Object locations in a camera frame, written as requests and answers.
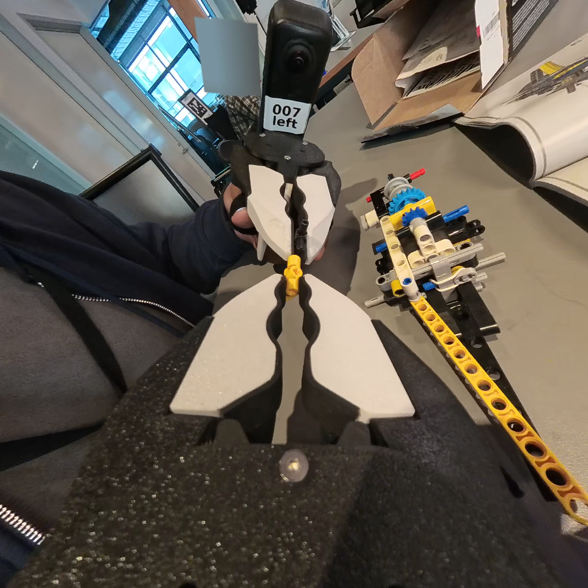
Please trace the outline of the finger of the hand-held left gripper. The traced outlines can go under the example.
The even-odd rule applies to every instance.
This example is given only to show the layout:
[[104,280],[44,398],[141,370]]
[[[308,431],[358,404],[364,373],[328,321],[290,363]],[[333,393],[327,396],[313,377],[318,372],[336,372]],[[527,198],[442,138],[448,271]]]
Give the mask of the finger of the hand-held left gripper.
[[316,174],[298,177],[304,195],[303,210],[308,220],[305,264],[312,263],[325,246],[334,216],[334,204],[326,178]]
[[265,166],[249,165],[251,192],[247,212],[258,232],[258,258],[271,249],[281,259],[292,254],[292,220],[287,201],[281,194],[285,184],[281,173]]

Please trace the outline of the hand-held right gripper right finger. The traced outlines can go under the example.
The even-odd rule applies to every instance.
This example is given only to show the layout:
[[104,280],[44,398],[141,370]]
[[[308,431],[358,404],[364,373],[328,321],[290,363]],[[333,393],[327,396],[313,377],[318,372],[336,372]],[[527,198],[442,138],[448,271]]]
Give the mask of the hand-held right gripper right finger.
[[379,335],[355,302],[313,275],[300,281],[306,410],[320,424],[412,417],[415,408]]

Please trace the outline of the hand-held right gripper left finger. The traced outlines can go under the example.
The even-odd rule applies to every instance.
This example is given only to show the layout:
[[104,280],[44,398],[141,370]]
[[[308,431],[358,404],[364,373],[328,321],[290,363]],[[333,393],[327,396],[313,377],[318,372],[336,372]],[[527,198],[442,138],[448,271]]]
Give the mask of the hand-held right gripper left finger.
[[175,415],[221,417],[245,408],[246,416],[274,414],[281,402],[282,277],[273,274],[214,314],[170,410]]

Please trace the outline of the yellow lego connector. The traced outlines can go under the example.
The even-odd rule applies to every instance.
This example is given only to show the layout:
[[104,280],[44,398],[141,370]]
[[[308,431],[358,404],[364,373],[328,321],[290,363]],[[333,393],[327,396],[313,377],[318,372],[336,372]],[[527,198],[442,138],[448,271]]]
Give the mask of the yellow lego connector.
[[283,275],[286,279],[285,294],[286,300],[292,300],[299,294],[299,282],[303,276],[302,262],[300,256],[291,254],[286,262]]

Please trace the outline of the person's left forearm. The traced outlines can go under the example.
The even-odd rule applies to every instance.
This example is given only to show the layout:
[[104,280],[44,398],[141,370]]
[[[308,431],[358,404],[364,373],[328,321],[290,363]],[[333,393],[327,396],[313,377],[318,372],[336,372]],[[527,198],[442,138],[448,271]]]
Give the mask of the person's left forearm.
[[164,227],[145,222],[128,228],[163,264],[166,275],[205,295],[216,290],[222,276],[253,249],[232,228],[220,199],[205,202],[181,224]]

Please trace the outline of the partly built lego vehicle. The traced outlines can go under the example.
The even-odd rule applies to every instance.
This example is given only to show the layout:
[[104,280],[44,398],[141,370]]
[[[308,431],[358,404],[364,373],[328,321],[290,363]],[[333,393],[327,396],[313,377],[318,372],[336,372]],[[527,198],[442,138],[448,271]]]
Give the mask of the partly built lego vehicle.
[[386,184],[366,198],[373,209],[361,216],[361,227],[382,233],[372,244],[381,293],[364,305],[407,308],[500,430],[499,439],[508,449],[516,447],[539,489],[586,526],[587,492],[541,438],[488,344],[500,327],[481,291],[486,269],[506,255],[482,257],[485,227],[467,218],[466,205],[441,212],[414,186],[425,173],[389,173]]

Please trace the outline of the lego instruction booklet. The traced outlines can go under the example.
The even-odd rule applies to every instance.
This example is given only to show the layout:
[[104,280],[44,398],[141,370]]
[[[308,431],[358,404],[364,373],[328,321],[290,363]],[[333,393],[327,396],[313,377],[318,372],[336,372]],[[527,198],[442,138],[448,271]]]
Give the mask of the lego instruction booklet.
[[587,34],[498,90],[456,124],[488,132],[517,179],[587,204]]

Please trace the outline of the person's left hand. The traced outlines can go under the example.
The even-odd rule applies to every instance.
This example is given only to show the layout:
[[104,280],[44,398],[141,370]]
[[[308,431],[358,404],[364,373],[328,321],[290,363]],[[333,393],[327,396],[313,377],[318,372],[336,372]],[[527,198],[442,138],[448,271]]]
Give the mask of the person's left hand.
[[228,219],[237,237],[256,246],[258,234],[247,211],[247,197],[239,187],[229,183],[224,189],[223,202]]

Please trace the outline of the brown cardboard box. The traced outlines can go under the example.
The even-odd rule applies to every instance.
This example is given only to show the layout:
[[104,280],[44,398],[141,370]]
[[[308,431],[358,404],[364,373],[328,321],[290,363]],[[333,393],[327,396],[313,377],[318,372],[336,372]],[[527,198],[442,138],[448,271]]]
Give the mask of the brown cardboard box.
[[[370,120],[361,143],[467,114],[509,62],[506,1],[392,1],[390,16],[352,66]],[[403,57],[416,40],[475,32],[481,70],[410,98],[395,86]]]

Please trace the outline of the black and white marker sign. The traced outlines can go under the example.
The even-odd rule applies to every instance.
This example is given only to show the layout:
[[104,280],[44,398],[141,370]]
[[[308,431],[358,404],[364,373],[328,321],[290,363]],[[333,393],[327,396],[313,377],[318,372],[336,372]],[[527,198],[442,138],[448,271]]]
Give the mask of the black and white marker sign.
[[195,92],[193,92],[193,90],[188,89],[180,97],[179,103],[204,125],[209,124],[209,118],[213,115],[213,111],[195,94]]

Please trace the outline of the black framed panel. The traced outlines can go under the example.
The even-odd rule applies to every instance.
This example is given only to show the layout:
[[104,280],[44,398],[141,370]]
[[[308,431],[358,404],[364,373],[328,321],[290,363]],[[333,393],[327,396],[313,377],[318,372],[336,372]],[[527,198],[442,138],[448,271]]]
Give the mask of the black framed panel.
[[200,207],[193,194],[150,144],[86,189],[80,197],[108,210],[126,224],[185,222]]

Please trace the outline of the printed paper sheets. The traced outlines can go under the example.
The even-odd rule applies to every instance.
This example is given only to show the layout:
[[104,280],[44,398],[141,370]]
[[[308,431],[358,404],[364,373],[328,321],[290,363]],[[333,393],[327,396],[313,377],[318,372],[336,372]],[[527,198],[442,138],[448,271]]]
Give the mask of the printed paper sheets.
[[404,98],[447,86],[481,70],[479,47],[475,32],[416,40],[404,55],[394,84]]

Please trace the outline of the navy zip jacket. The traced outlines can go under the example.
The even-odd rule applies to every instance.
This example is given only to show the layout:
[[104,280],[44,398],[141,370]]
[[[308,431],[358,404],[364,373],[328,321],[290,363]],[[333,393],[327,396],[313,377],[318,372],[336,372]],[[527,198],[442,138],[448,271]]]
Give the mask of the navy zip jacket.
[[[78,195],[1,172],[1,269],[48,294],[115,389],[118,403],[132,387],[82,301],[119,306],[179,341],[212,313],[206,295],[166,275],[130,225]],[[35,551],[26,533],[45,534],[57,524],[103,422],[1,442],[1,507],[24,522],[21,531],[1,524],[1,587]]]

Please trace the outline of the black printed carton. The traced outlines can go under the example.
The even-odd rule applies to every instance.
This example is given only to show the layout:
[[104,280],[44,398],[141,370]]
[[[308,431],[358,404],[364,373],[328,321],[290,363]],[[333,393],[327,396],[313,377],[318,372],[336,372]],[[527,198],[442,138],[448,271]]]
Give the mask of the black printed carton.
[[524,70],[548,58],[587,32],[587,1],[558,1],[513,58]]

